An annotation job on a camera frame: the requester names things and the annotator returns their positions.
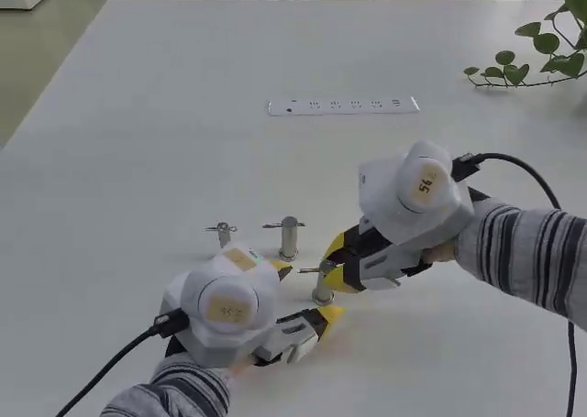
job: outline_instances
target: gray floor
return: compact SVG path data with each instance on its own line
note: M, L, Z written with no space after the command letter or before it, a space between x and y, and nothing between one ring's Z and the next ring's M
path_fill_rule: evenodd
M12 136L106 0L45 0L0 11L0 147Z

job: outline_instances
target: hand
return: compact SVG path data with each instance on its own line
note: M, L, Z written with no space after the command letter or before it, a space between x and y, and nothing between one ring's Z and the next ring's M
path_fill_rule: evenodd
M455 259L455 242L450 240L440 246L426 249L422 253L422 259L425 263L432 264L435 262L446 263Z

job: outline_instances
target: power outlet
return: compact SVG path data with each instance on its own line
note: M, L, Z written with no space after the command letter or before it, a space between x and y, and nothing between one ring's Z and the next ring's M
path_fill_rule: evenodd
M284 99L270 101L271 116L288 115L368 115L401 114L419 112L417 102L411 96L386 99Z

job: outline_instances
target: white table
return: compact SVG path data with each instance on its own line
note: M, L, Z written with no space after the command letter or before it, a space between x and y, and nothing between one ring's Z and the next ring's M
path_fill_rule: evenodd
M540 170L587 215L587 83L475 91L461 70L500 42L529 60L536 2L111 1L0 155L0 403L53 415L149 326L164 286L217 251L226 220L269 253L264 223L292 214L298 266L356 224L356 166L420 138L452 153L498 150ZM272 98L412 94L415 115L271 118ZM472 180L546 205L523 172ZM310 306L313 276L283 285ZM338 296L348 314L299 365L252 370L233 415L564 415L566 323L437 265L396 291ZM575 415L587 412L578 332ZM125 359L72 415L96 415L145 381L164 344Z

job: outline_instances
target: person's arm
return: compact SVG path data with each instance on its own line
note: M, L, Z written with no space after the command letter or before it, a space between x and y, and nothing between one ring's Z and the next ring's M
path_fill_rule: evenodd
M225 417L231 379L252 364L198 367L174 337L165 356L149 383L118 394L101 417Z
M587 221L471 196L474 220L452 245L428 252L429 260L455 258L479 280L587 330Z

